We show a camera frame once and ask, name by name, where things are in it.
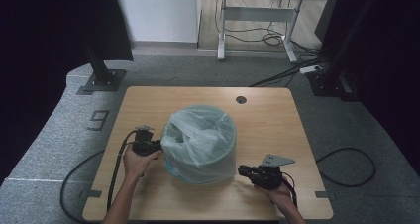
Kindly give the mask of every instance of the plastic bag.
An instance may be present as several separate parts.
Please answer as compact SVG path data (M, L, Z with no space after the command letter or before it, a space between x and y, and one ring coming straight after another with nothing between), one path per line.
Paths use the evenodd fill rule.
M167 171L183 181L207 183L236 173L236 128L218 108L196 105L173 113L160 142Z

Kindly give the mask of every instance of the white desk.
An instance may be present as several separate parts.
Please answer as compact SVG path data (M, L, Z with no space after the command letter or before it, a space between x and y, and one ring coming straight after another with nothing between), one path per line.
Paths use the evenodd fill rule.
M290 62L296 63L296 55L290 43L291 34L299 15L300 6L303 0L297 0L294 8L252 8L252 7L228 7L226 0L222 0L220 23L222 25L219 33L219 46L217 52L218 60L225 59L225 21L257 21L257 22L284 22L291 23L287 28L285 36L282 36L284 47L289 56Z

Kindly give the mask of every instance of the black device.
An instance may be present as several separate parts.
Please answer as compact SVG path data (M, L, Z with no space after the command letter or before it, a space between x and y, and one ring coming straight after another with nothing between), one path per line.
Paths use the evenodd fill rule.
M146 157L153 152L161 150L160 140L152 141L154 134L150 132L152 129L148 126L136 128L136 138L133 143L133 152L137 155Z
M279 164L268 162L267 159L265 159L262 165L258 167L240 165L238 167L238 174L247 177L252 184L267 190L275 190L282 184L286 185L291 192L292 201L297 207L296 191L294 190L294 187L283 178L283 173L280 170Z

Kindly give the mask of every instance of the table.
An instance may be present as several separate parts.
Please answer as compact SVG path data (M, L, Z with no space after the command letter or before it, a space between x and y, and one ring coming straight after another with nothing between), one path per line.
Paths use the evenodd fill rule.
M237 97L243 96L241 104ZM306 219L329 219L333 210L325 193L293 97L287 88L130 87L124 97L83 217L102 220L118 150L126 135L139 125L155 128L159 139L169 116L184 107L207 104L227 112L237 128L238 165L258 166L267 154L296 161L281 167L296 182L298 207ZM124 178L120 166L114 196ZM267 197L239 175L210 184L188 184L172 177L163 158L152 161L133 199L131 220L278 220L283 216Z
M218 60L225 59L225 21L256 21L256 22L284 22L291 23L287 27L285 36L282 36L283 45L286 49L290 62L296 63L296 55L290 43L291 35L300 12L303 0L297 0L294 8L253 8L253 7L228 7L226 0L222 0L220 23L222 25L219 33L219 45L217 51Z

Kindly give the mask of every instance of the gray mat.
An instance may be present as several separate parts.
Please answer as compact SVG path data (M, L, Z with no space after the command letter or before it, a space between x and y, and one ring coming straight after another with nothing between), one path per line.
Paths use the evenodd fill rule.
M106 64L128 72L117 92L76 95L92 73L89 65L68 75L61 101L0 188L0 223L74 223L59 205L62 182L84 159L106 147L129 86L248 86L290 68L285 57L244 56L230 56L224 62L214 56L135 56L135 62ZM365 107L314 97L301 74L294 76L289 88L316 159L353 147L368 153L377 165L375 178L361 187L324 180L334 217L309 223L419 223L419 176ZM91 121L95 111L108 111L101 129L100 121ZM65 205L78 218L100 160L98 156L82 166L65 190ZM341 182L357 182L369 176L371 164L360 154L342 152L321 162L319 169Z

